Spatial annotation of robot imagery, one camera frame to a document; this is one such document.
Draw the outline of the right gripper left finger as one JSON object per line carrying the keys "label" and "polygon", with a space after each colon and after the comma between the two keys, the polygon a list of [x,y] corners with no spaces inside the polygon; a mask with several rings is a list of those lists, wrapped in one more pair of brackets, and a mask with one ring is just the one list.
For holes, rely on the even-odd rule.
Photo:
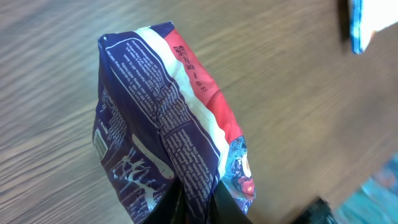
{"label": "right gripper left finger", "polygon": [[175,179],[143,224],[186,224],[183,184]]}

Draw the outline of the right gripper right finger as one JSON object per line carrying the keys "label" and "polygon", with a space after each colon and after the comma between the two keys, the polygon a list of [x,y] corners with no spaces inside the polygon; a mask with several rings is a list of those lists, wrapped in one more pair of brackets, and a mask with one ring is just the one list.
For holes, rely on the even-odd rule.
{"label": "right gripper right finger", "polygon": [[218,183],[210,201],[211,224],[252,224],[238,207],[222,181]]}

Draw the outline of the purple red pad package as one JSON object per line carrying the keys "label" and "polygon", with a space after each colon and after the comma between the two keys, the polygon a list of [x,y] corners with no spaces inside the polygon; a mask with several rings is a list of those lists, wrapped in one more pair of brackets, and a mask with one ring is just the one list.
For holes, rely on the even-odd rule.
{"label": "purple red pad package", "polygon": [[174,25],[105,34],[98,50],[93,145],[131,220],[143,223],[175,179],[186,223],[210,223],[220,181],[246,215],[256,191],[243,131]]}

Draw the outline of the yellow wipes package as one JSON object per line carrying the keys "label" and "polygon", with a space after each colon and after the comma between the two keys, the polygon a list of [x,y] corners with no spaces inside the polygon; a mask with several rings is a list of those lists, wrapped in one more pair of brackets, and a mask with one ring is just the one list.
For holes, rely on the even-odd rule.
{"label": "yellow wipes package", "polygon": [[363,54],[373,35],[397,23],[397,0],[351,0],[350,37],[354,54]]}

